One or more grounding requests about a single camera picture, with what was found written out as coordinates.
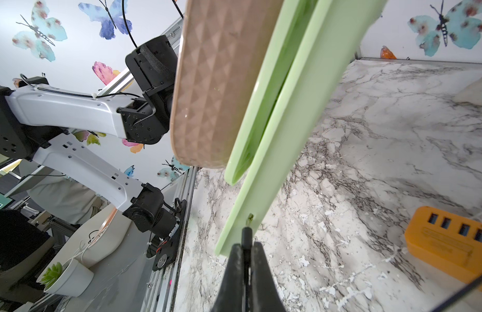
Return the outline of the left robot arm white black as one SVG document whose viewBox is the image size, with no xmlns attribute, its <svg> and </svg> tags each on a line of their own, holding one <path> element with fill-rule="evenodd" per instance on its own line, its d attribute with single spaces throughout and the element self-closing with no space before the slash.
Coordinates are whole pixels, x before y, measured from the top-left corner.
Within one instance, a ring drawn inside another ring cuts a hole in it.
<svg viewBox="0 0 482 312">
<path fill-rule="evenodd" d="M 126 65 L 140 96 L 78 94 L 55 88 L 43 77 L 24 78 L 15 90 L 0 87 L 0 154 L 35 161 L 104 196 L 139 231 L 151 232 L 161 252 L 176 246 L 183 201 L 168 204 L 158 187 L 124 174 L 74 135 L 86 130 L 153 145 L 172 130 L 178 57 L 168 38 L 140 45 Z"/>
</svg>

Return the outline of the green electronic scale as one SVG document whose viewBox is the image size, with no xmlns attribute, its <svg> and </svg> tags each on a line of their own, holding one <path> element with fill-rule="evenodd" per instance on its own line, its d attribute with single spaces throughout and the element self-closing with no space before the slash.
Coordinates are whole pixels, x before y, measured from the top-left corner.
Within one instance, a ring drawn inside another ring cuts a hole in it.
<svg viewBox="0 0 482 312">
<path fill-rule="evenodd" d="M 225 169 L 240 192 L 216 244 L 257 230 L 384 1 L 285 1 Z"/>
</svg>

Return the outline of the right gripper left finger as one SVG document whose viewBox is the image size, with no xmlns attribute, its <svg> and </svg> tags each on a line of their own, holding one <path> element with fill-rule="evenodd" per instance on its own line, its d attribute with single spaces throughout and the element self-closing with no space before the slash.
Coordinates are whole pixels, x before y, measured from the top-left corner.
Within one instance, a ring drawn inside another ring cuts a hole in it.
<svg viewBox="0 0 482 312">
<path fill-rule="evenodd" d="M 211 309 L 214 312 L 243 311 L 244 298 L 244 256 L 240 244 L 231 248 L 225 273 L 216 301 Z"/>
</svg>

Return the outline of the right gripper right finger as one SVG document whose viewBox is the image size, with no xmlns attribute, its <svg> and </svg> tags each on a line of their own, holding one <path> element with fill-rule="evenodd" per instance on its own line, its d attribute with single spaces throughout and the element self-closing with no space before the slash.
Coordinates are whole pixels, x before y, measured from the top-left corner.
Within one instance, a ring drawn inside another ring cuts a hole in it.
<svg viewBox="0 0 482 312">
<path fill-rule="evenodd" d="M 253 243 L 250 267 L 250 311 L 286 312 L 260 242 Z"/>
</svg>

